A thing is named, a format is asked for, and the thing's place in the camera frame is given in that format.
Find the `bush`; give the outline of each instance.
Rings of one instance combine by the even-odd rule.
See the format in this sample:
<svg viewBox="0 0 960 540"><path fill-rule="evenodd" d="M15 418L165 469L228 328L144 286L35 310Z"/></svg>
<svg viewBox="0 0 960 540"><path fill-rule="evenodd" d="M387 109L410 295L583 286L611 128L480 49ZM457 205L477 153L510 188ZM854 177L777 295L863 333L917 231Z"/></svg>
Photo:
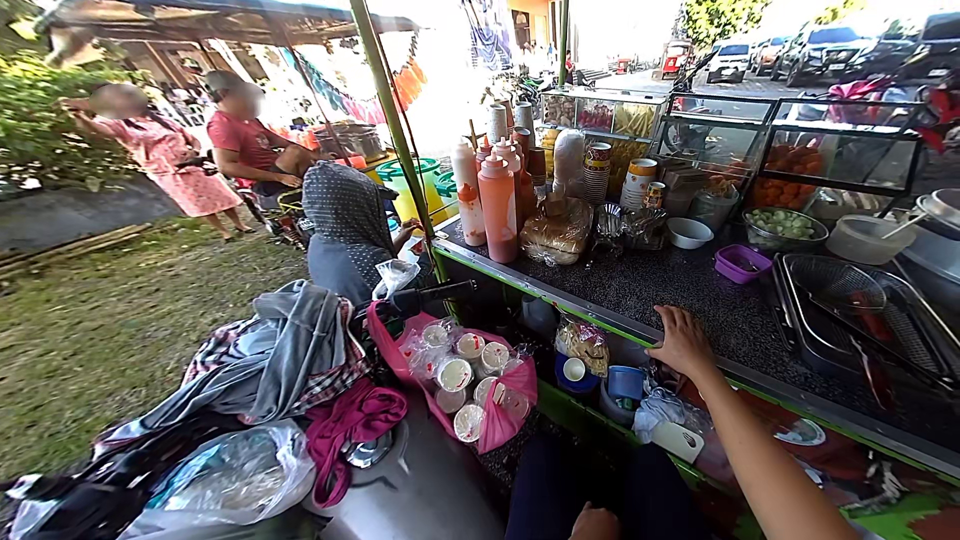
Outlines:
<svg viewBox="0 0 960 540"><path fill-rule="evenodd" d="M128 80L115 69L54 69L39 53L0 57L0 198L23 187L86 186L128 178L137 170L115 141L83 133L57 106L101 81Z"/></svg>

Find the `canopy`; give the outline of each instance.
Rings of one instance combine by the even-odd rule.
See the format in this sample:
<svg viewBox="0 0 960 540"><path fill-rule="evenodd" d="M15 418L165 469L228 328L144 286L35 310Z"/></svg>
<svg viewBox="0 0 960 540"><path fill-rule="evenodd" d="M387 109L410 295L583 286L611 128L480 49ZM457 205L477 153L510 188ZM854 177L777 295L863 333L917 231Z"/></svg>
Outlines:
<svg viewBox="0 0 960 540"><path fill-rule="evenodd" d="M378 33L418 28L406 17L371 13L371 20ZM36 30L48 34L69 29L73 34L121 40L197 41L218 37L285 44L275 39L272 24L284 28L294 45L357 34L350 10L316 2L273 0L59 0L39 19Z"/></svg>

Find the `hand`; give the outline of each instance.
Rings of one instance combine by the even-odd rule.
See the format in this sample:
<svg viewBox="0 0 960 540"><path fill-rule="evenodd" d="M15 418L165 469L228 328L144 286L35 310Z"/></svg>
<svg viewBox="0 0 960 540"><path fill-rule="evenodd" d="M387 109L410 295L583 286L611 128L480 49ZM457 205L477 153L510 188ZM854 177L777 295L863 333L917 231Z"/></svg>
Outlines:
<svg viewBox="0 0 960 540"><path fill-rule="evenodd" d="M276 178L274 178L274 181L280 182L284 185L289 185L290 187L300 187L303 184L303 180L292 174L277 174Z"/></svg>
<svg viewBox="0 0 960 540"><path fill-rule="evenodd" d="M90 109L90 100L86 98L61 97L57 100L57 105L67 112L77 112Z"/></svg>
<svg viewBox="0 0 960 540"><path fill-rule="evenodd" d="M665 363L688 377L697 379L719 374L716 358L704 328L689 311L673 306L654 306L663 320L663 344L648 349L650 357Z"/></svg>
<svg viewBox="0 0 960 540"><path fill-rule="evenodd" d="M406 242L417 229L422 231L423 224L416 217L404 221L400 224L400 233L396 236L396 241L399 243Z"/></svg>
<svg viewBox="0 0 960 540"><path fill-rule="evenodd" d="M570 533L570 540L618 540L620 522L606 508L594 508L587 502L577 516Z"/></svg>

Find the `grass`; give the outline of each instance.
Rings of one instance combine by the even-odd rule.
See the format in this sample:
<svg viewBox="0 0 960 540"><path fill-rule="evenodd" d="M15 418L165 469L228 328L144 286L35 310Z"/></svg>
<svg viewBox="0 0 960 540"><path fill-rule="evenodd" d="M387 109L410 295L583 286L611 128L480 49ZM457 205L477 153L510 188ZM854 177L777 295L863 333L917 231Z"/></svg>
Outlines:
<svg viewBox="0 0 960 540"><path fill-rule="evenodd" d="M0 296L0 479L86 458L97 433L179 386L211 330L307 276L302 253L265 232L224 244L194 220L175 223Z"/></svg>

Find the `green pole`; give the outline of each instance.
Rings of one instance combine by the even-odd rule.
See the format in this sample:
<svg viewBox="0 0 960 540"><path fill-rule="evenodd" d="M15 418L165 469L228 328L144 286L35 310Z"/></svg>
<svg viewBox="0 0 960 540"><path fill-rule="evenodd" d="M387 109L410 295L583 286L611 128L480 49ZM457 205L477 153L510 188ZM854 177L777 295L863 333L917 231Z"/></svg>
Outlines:
<svg viewBox="0 0 960 540"><path fill-rule="evenodd" d="M423 191L420 190L420 182L417 180L417 167L414 165L414 159L410 155L407 137L403 133L403 127L400 124L400 115L396 111L394 91L390 86L390 78L387 76L387 70L383 66L380 48L376 44L376 33L373 29L373 22L370 19L370 11L367 9L367 2L365 0L350 0L350 10L353 11L353 20L357 25L360 42L363 44L363 49L367 53L367 63L370 64L370 70L373 72L373 81L376 83L376 95L380 98L383 114L387 118L387 127L390 128L390 135L394 138L394 147L396 148L396 156L400 160L400 168L403 169L403 176L406 177L407 184L410 186L410 193L413 195L414 204L417 205L417 214L420 216L420 221L423 224L423 232L426 234L427 241L429 242L429 240L433 238L433 224L430 222L430 210L427 209L426 198L423 196Z"/></svg>
<svg viewBox="0 0 960 540"><path fill-rule="evenodd" d="M560 2L560 80L557 84L566 84L566 30L570 26L570 0Z"/></svg>

